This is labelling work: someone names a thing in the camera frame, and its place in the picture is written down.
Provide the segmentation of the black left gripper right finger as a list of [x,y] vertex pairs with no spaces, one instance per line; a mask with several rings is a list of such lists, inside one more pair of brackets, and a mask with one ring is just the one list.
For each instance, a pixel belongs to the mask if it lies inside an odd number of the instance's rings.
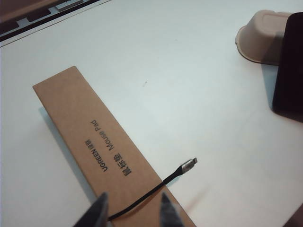
[[184,223],[177,213],[173,203],[165,192],[161,195],[160,203],[160,226],[161,227],[183,227]]

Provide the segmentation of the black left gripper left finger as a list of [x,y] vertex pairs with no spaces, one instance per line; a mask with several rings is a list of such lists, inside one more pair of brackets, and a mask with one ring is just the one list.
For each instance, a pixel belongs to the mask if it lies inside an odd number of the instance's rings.
[[108,193],[102,193],[76,222],[75,227],[106,227],[108,222]]

